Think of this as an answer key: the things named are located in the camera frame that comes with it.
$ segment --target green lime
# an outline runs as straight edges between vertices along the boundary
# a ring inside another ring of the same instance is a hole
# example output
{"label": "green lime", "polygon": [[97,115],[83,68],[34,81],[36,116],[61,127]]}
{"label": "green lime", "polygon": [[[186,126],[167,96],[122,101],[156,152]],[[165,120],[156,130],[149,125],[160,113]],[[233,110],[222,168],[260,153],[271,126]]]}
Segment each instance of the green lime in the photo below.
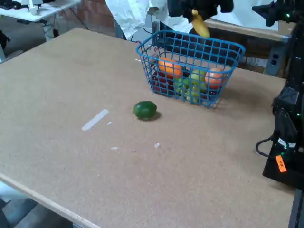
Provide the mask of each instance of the green lime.
{"label": "green lime", "polygon": [[138,119],[148,120],[155,116],[156,108],[152,101],[140,101],[134,105],[133,113]]}

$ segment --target orange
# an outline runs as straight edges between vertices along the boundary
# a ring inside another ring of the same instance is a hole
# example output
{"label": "orange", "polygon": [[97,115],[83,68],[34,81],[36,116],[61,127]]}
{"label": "orange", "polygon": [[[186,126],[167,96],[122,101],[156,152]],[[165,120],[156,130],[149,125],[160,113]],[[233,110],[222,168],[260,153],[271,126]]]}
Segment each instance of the orange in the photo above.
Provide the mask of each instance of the orange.
{"label": "orange", "polygon": [[173,59],[161,57],[161,60],[158,60],[158,68],[160,71],[166,72],[167,77],[180,78],[182,76],[181,65],[178,63],[174,64],[169,61],[176,63],[176,61]]}

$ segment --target orange label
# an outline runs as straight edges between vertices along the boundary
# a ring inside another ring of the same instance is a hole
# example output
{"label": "orange label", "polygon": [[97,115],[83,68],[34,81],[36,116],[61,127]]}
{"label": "orange label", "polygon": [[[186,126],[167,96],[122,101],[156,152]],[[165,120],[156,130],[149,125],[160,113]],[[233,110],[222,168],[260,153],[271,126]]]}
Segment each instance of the orange label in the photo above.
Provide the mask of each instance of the orange label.
{"label": "orange label", "polygon": [[276,159],[277,165],[279,166],[280,172],[286,172],[287,169],[285,167],[285,164],[284,164],[282,156],[278,155],[278,156],[275,157],[275,159]]}

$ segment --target cable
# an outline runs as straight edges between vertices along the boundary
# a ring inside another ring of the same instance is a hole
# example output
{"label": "cable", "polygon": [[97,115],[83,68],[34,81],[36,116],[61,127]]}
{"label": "cable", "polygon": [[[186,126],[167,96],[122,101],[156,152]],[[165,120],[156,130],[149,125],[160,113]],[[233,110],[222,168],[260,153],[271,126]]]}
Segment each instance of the cable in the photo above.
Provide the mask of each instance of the cable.
{"label": "cable", "polygon": [[[66,31],[69,31],[69,30],[70,30],[70,26],[69,26],[69,23],[68,23],[68,20],[67,20],[67,14],[66,14],[66,12],[64,11],[64,9],[63,9],[61,6],[59,6],[59,5],[53,5],[53,6],[43,6],[43,5],[41,5],[41,7],[45,7],[45,8],[59,7],[59,8],[61,8],[61,11],[64,13],[65,18],[66,18],[66,26],[67,26],[67,30],[66,30]],[[47,35],[47,36],[50,37],[50,38],[55,38],[55,37],[51,37],[49,34],[47,34],[47,32],[49,32],[51,29],[54,28],[55,22],[56,22],[56,14],[54,15],[54,22],[53,22],[53,25],[51,26],[51,28],[50,28],[49,30],[47,30],[47,31],[43,31],[44,34]]]}
{"label": "cable", "polygon": [[72,8],[70,8],[70,10],[72,11],[72,13],[75,15],[75,17],[77,17],[77,19],[86,27],[87,30],[89,30],[89,28],[86,26],[86,24],[77,16],[77,14],[72,10]]}
{"label": "cable", "polygon": [[152,34],[151,32],[148,32],[143,26],[142,26],[142,28],[145,32]]}
{"label": "cable", "polygon": [[272,137],[273,137],[273,136],[271,135],[270,137],[268,137],[268,138],[266,138],[266,139],[263,139],[263,140],[257,142],[257,144],[256,144],[256,152],[257,152],[259,155],[262,155],[262,156],[267,157],[267,158],[274,158],[274,157],[270,157],[268,154],[265,154],[264,152],[261,152],[261,151],[258,149],[258,147],[259,147],[261,144],[266,143],[266,142],[272,140]]}
{"label": "cable", "polygon": [[54,21],[53,21],[53,24],[51,24],[51,25],[47,25],[46,23],[43,25],[43,27],[48,27],[48,26],[51,26],[50,28],[49,28],[49,30],[47,30],[47,31],[45,31],[45,30],[43,30],[43,32],[44,32],[44,34],[45,35],[47,35],[48,37],[50,37],[50,38],[54,38],[54,37],[51,37],[47,32],[49,32],[50,30],[52,30],[53,28],[54,28],[54,25],[55,25],[55,20],[56,20],[56,14],[54,15]]}

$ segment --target yellow banana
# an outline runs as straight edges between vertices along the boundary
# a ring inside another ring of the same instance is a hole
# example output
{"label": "yellow banana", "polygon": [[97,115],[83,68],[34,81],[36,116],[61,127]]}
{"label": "yellow banana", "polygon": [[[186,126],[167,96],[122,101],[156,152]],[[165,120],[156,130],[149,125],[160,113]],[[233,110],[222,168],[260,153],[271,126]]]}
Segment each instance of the yellow banana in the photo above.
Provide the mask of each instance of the yellow banana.
{"label": "yellow banana", "polygon": [[209,29],[204,22],[203,18],[201,15],[198,14],[197,10],[192,10],[192,15],[194,17],[194,20],[192,21],[192,25],[195,29],[195,31],[204,38],[209,38],[210,37],[210,32]]}

